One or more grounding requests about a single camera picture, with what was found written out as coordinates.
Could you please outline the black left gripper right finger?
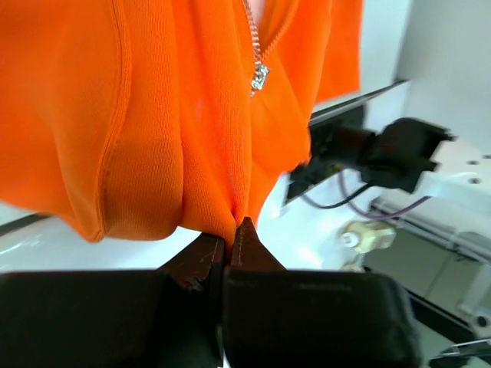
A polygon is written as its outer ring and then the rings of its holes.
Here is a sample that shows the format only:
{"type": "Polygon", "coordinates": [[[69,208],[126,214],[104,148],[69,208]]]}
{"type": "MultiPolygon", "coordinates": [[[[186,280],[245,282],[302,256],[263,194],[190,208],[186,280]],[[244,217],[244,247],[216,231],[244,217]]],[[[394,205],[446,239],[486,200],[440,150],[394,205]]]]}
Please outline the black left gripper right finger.
{"type": "Polygon", "coordinates": [[[245,218],[222,279],[232,367],[418,367],[407,292],[373,272],[289,271],[245,218]]]}

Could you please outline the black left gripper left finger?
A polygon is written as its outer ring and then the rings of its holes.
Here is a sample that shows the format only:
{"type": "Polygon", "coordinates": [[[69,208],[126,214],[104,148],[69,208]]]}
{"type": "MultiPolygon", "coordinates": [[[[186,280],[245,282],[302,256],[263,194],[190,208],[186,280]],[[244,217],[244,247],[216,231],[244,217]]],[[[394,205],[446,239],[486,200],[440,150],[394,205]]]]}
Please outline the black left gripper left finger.
{"type": "Polygon", "coordinates": [[[202,234],[155,270],[1,276],[3,367],[217,367],[225,245],[202,234]]]}

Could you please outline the orange jacket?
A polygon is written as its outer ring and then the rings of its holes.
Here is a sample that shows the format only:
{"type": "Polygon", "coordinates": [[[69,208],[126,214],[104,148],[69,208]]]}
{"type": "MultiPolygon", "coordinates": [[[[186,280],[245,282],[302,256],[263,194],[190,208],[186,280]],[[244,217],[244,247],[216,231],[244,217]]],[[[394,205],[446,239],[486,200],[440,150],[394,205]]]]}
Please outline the orange jacket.
{"type": "Polygon", "coordinates": [[[3,1],[1,201],[91,242],[232,243],[360,87],[361,1],[3,1]]]}

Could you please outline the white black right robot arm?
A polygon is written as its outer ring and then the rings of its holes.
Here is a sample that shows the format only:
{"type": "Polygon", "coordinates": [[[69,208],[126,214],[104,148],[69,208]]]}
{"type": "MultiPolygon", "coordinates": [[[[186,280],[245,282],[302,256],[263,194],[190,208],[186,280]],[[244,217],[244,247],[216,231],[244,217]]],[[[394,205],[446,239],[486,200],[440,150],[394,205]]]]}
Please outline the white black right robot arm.
{"type": "Polygon", "coordinates": [[[490,208],[490,155],[422,120],[400,118],[379,133],[336,127],[328,156],[371,186],[490,208]]]}

